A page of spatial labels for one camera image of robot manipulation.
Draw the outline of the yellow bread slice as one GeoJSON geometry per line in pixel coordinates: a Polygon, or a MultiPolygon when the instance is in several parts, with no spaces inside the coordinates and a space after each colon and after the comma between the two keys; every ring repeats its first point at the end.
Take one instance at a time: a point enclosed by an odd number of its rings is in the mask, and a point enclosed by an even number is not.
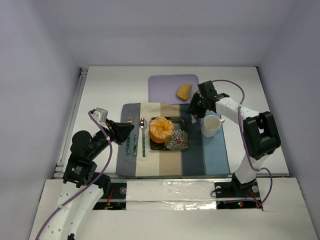
{"type": "Polygon", "coordinates": [[[176,95],[182,101],[187,101],[190,98],[192,89],[192,84],[183,84],[178,88],[176,95]]]}

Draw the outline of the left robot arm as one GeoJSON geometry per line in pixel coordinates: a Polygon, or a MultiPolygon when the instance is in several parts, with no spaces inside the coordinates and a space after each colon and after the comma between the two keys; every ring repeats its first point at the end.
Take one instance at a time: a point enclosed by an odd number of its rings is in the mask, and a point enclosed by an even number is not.
{"type": "Polygon", "coordinates": [[[106,120],[105,126],[98,127],[94,136],[81,130],[72,137],[56,209],[40,228],[37,240],[75,240],[98,200],[110,194],[111,178],[96,171],[94,159],[112,142],[124,143],[134,125],[106,120]]]}

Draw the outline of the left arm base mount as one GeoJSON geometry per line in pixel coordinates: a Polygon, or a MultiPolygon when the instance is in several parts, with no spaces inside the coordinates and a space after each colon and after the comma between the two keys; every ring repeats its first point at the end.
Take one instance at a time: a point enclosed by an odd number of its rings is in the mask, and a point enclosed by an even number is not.
{"type": "Polygon", "coordinates": [[[126,182],[112,182],[110,190],[94,205],[93,210],[126,210],[126,182]]]}

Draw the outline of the orange frosted round cake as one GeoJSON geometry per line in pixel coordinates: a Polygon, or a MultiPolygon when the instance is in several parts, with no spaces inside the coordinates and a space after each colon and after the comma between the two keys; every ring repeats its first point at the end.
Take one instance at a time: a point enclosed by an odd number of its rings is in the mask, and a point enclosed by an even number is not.
{"type": "Polygon", "coordinates": [[[165,143],[170,139],[174,132],[174,124],[165,117],[156,117],[151,120],[149,125],[149,137],[155,143],[165,143]]]}

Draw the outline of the white mug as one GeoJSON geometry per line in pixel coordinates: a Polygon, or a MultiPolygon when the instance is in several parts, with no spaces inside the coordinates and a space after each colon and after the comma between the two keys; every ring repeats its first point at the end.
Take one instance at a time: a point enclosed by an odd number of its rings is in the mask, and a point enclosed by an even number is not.
{"type": "Polygon", "coordinates": [[[225,122],[224,119],[220,119],[215,115],[208,115],[203,119],[203,123],[201,126],[201,133],[203,136],[206,138],[211,138],[213,137],[220,127],[223,125],[225,122]]]}

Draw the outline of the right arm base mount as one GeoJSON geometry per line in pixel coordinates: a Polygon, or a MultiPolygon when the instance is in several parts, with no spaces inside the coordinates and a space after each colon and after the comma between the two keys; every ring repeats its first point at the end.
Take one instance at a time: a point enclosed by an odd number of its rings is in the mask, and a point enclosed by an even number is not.
{"type": "Polygon", "coordinates": [[[263,208],[257,181],[239,192],[232,189],[231,182],[215,182],[210,196],[215,198],[218,210],[263,208]]]}

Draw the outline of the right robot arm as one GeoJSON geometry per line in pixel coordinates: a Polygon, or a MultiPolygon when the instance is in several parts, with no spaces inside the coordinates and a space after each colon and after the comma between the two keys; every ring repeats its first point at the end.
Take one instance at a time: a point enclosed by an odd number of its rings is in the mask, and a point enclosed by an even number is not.
{"type": "Polygon", "coordinates": [[[240,192],[250,188],[267,157],[281,146],[281,139],[273,114],[258,112],[243,106],[245,92],[237,83],[226,80],[238,87],[242,93],[241,101],[234,101],[226,93],[218,93],[215,80],[198,85],[193,94],[187,113],[191,122],[203,119],[207,111],[213,111],[238,124],[245,155],[238,169],[232,174],[230,188],[240,192]]]}

